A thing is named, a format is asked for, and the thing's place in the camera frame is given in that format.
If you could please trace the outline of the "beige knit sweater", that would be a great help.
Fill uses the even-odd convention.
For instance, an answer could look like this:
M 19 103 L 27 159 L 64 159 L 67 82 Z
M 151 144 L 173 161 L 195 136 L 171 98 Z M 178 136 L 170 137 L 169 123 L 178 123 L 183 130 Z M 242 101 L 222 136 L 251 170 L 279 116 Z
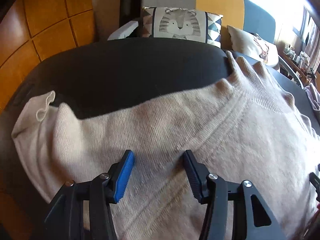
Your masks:
M 94 118 L 51 106 L 54 92 L 31 98 L 11 136 L 32 184 L 50 201 L 67 179 L 91 180 L 130 149 L 135 168 L 112 209 L 118 238 L 197 239 L 204 207 L 180 163 L 191 150 L 223 179 L 252 181 L 286 238 L 299 239 L 316 211 L 319 136 L 264 64 L 227 57 L 228 78 Z

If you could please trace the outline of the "mauve knit garment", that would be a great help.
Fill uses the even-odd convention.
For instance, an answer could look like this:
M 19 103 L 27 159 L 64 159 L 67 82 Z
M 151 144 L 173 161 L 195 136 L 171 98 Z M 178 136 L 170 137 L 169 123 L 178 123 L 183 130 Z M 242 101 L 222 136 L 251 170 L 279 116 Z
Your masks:
M 311 83 L 310 85 L 304 87 L 304 91 L 307 94 L 308 100 L 311 107 L 315 113 L 320 111 L 320 95 L 316 87 Z

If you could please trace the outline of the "wooden side table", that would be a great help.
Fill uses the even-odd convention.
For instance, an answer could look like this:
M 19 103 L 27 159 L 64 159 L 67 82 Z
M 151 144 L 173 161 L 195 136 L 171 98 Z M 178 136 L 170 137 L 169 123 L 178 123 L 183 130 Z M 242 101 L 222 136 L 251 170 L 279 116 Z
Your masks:
M 300 88 L 310 84 L 318 87 L 318 68 L 312 67 L 309 61 L 309 56 L 304 51 L 297 55 L 294 48 L 287 43 L 284 43 L 284 48 L 279 53 L 279 63 Z

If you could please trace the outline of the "deer print cushion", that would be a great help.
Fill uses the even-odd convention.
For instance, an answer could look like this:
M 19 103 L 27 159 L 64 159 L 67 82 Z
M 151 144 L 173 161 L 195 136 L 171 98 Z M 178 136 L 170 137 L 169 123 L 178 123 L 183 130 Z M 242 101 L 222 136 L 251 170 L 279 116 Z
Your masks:
M 279 56 L 277 47 L 259 35 L 253 35 L 238 28 L 227 26 L 231 37 L 232 49 L 257 61 L 263 62 L 266 66 L 279 70 Z

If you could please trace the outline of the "grey yellow blue sofa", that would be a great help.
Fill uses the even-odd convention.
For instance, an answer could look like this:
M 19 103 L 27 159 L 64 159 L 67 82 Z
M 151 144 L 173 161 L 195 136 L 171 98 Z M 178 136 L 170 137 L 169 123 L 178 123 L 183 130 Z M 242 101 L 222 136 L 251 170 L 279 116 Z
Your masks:
M 263 40 L 274 44 L 275 19 L 250 0 L 130 0 L 130 5 L 137 14 L 130 15 L 129 20 L 109 36 L 109 40 L 126 38 L 136 29 L 140 33 L 143 26 L 144 8 L 170 7 L 195 9 L 222 15 L 221 47 L 219 49 L 238 53 L 232 49 L 228 25 L 253 35 L 259 35 Z

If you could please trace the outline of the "tiger print cushion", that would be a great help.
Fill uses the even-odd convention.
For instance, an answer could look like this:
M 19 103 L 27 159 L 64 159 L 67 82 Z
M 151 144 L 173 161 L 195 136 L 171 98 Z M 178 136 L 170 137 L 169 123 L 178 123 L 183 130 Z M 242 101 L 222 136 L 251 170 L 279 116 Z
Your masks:
M 222 15 L 170 7 L 143 9 L 141 37 L 176 38 L 221 47 Z

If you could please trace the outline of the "orange wooden cabinet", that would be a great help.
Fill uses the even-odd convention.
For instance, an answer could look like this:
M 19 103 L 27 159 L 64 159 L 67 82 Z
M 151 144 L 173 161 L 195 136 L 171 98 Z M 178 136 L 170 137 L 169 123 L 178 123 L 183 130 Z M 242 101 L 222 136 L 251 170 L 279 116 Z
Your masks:
M 96 39 L 92 0 L 16 0 L 1 22 L 1 110 L 40 62 Z

